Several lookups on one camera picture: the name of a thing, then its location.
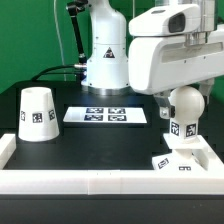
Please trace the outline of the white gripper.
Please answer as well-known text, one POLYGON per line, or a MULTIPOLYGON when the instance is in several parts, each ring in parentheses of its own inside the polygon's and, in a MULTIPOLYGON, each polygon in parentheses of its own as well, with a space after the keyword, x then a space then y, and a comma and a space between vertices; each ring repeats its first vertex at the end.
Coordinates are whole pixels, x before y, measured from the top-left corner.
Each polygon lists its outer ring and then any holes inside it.
POLYGON ((214 78, 224 75, 224 24, 214 3, 157 5, 132 19, 129 33, 130 86, 154 94, 162 119, 175 116, 167 90, 199 82, 209 103, 214 78))

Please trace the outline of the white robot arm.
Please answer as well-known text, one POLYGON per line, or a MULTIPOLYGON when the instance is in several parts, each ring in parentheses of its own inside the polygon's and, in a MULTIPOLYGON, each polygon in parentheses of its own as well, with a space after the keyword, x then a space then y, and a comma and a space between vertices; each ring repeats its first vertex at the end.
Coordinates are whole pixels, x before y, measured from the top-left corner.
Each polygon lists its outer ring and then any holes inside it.
POLYGON ((224 24, 216 23, 216 0, 156 0, 126 21, 108 0, 89 0, 92 55, 87 90, 119 94, 126 88, 152 95, 160 116, 169 119, 170 91, 198 83, 205 97, 224 75, 224 24))

